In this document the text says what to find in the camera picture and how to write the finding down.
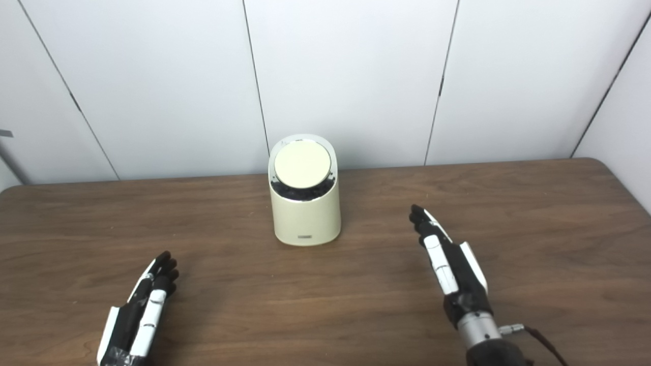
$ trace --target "white wall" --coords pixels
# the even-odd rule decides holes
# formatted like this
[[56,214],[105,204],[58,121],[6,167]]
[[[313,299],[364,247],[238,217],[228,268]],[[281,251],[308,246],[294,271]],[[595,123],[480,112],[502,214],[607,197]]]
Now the white wall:
[[651,10],[23,3],[62,75],[17,0],[0,0],[0,129],[15,136],[0,153],[28,183],[259,173],[268,145],[305,132],[343,168],[567,158]]
[[242,0],[23,0],[122,179],[268,159]]
[[651,212],[651,25],[637,41],[574,156],[601,160]]
[[270,145],[328,139],[342,168],[423,164],[456,0],[245,0]]
[[427,164],[569,158],[650,10],[462,0]]
[[20,4],[0,0],[2,155],[27,183],[116,179]]
[[20,181],[16,178],[14,172],[12,172],[5,161],[0,158],[0,193],[9,187],[19,185]]

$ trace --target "white lid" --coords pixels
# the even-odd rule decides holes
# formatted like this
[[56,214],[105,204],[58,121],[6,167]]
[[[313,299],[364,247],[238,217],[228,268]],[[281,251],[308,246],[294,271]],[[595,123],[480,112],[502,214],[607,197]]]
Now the white lid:
[[321,144],[293,141],[278,151],[273,166],[278,179],[293,188],[309,188],[330,173],[330,154]]

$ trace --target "robotic hand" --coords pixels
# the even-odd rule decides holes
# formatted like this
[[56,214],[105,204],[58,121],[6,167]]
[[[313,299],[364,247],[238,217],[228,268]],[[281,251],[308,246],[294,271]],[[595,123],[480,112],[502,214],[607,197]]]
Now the robotic hand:
[[165,300],[176,290],[175,268],[176,259],[164,251],[140,276],[126,304],[111,308],[97,351],[98,366],[145,364]]
[[525,327],[495,325],[486,278],[468,243],[454,244],[438,221],[417,205],[411,206],[409,220],[430,256],[445,295],[445,314],[464,341],[468,366],[527,366],[520,349],[502,339],[502,333]]

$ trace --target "cable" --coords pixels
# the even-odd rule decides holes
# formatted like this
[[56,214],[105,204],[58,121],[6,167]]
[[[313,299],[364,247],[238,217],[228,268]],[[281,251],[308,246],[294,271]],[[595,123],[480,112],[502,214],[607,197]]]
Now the cable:
[[556,347],[554,347],[553,344],[551,344],[551,342],[549,342],[547,338],[545,338],[545,336],[542,335],[542,333],[540,333],[537,329],[525,326],[525,331],[531,334],[531,337],[538,339],[538,341],[541,342],[546,349],[548,349],[554,356],[556,356],[556,359],[561,363],[561,365],[569,366],[568,363],[565,362],[563,356],[561,356],[561,354],[558,351],[556,351]]

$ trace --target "wood grain surface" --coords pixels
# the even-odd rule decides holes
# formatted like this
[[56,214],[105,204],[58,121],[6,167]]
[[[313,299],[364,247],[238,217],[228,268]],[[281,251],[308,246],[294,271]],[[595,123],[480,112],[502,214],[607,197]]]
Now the wood grain surface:
[[[163,250],[181,277],[156,365],[465,365],[409,206],[467,240],[500,324],[572,366],[651,363],[651,218],[601,163],[343,171],[343,228],[273,235],[264,175],[54,184],[0,195],[2,365],[92,365],[109,306]],[[514,335],[537,366],[556,365]]]

